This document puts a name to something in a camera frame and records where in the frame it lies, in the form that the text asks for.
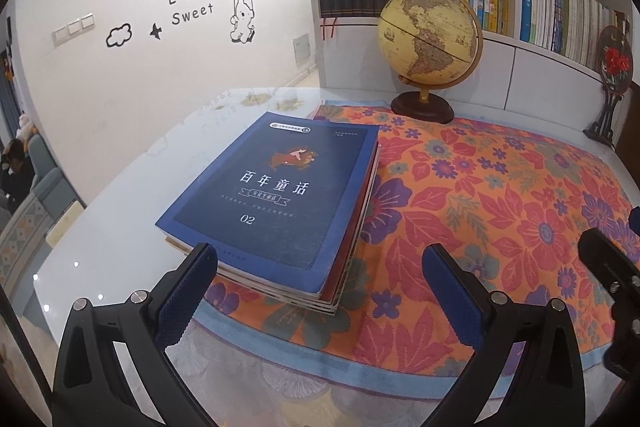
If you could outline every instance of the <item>person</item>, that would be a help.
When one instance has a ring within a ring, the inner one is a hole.
[[[0,188],[7,194],[7,210],[13,215],[29,195],[33,177],[31,159],[24,155],[24,144],[20,139],[11,140],[2,153],[2,179]]]

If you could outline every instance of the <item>blue book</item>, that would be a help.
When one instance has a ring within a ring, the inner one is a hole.
[[[369,181],[378,126],[265,113],[156,223],[220,273],[317,296]]]
[[[522,0],[522,19],[520,21],[520,40],[529,42],[531,32],[531,0]]]

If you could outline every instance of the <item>globe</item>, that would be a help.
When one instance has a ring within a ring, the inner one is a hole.
[[[418,87],[402,93],[394,112],[449,123],[454,112],[431,89],[455,86],[478,65],[482,29],[464,0],[390,0],[378,20],[378,45],[400,80]]]

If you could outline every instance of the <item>blue gripper pad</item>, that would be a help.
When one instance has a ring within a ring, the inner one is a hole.
[[[158,311],[155,341],[161,351],[180,342],[191,317],[218,272],[218,255],[211,245],[202,249],[196,247],[191,255],[194,257],[188,257],[176,270],[178,280],[174,282]]]
[[[640,206],[636,206],[629,213],[629,228],[633,230],[636,235],[640,235]]]
[[[440,250],[449,257],[454,266],[447,264]],[[460,279],[460,275],[463,275],[464,272],[444,247],[431,245],[424,249],[422,274],[436,296],[442,311],[447,315],[458,340],[465,346],[473,347],[476,351],[480,349],[482,341],[484,341],[482,310]]]

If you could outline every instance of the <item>screw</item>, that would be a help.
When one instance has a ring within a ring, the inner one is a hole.
[[[562,302],[560,299],[551,299],[551,307],[557,312],[564,311],[564,308],[566,308],[564,302]]]
[[[131,302],[135,304],[140,304],[141,302],[146,301],[146,296],[148,294],[144,290],[138,290],[133,292],[130,296]]]
[[[74,309],[79,312],[80,310],[84,310],[86,308],[86,299],[78,299],[74,302]]]
[[[491,300],[496,304],[507,304],[509,298],[502,292],[494,292],[491,294]]]

